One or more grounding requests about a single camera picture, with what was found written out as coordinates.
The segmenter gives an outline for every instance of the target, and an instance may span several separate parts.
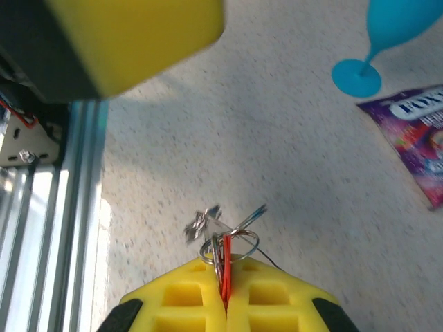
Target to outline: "speckled floor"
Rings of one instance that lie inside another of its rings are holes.
[[[443,211],[426,200],[333,65],[368,47],[363,0],[236,0],[211,49],[111,103],[93,328],[197,254],[184,225],[220,203],[362,331],[440,331]],[[374,65],[380,95],[443,82],[443,22]]]

